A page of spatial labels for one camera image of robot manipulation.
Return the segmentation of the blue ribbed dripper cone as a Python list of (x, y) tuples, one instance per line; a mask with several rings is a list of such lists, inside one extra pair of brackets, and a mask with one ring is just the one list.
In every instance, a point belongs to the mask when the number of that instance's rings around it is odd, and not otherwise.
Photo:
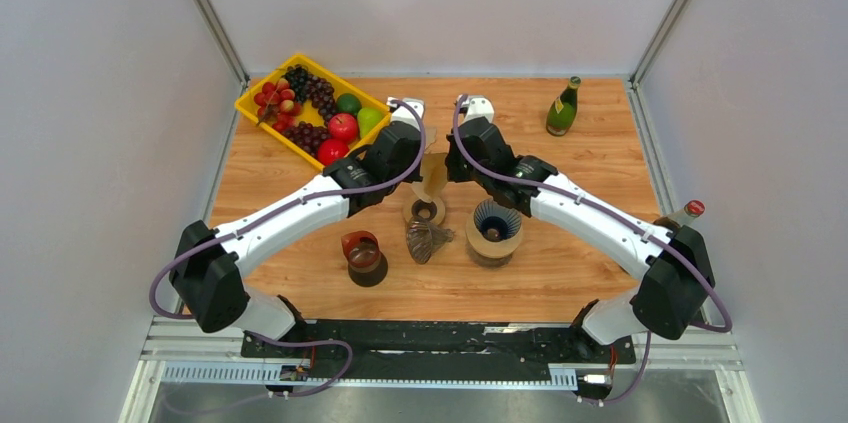
[(472, 222), (476, 231), (487, 241), (501, 242), (515, 237), (522, 226), (522, 215), (493, 199), (481, 202), (474, 210)]

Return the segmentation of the clear glass ribbed dripper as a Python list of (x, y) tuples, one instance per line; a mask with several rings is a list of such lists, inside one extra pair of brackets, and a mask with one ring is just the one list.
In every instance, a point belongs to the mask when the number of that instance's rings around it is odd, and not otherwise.
[(454, 237), (453, 230), (421, 217), (411, 218), (406, 225), (407, 249), (417, 264), (426, 264), (435, 252), (452, 242)]

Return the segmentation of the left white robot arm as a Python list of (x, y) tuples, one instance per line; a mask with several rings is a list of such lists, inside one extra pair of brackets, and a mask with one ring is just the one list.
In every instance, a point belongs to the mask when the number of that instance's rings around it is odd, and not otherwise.
[(419, 124), (393, 121), (363, 158), (342, 158), (298, 192), (212, 229), (201, 220), (181, 234), (167, 279), (205, 333), (234, 327), (267, 337), (280, 356), (297, 355), (306, 331), (283, 297), (249, 288), (244, 278), (280, 250), (374, 206), (418, 169), (426, 135)]

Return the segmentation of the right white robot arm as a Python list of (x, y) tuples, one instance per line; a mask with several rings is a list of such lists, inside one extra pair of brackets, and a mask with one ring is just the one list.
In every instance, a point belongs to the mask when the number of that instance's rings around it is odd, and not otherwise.
[(642, 332), (677, 340), (695, 324), (715, 293), (707, 246), (697, 230), (635, 218), (583, 191), (547, 162), (514, 155), (484, 117), (455, 125), (447, 139), (450, 180), (475, 181), (496, 203), (568, 231), (638, 281), (637, 288), (580, 310), (570, 335), (577, 356), (596, 360), (613, 342)]

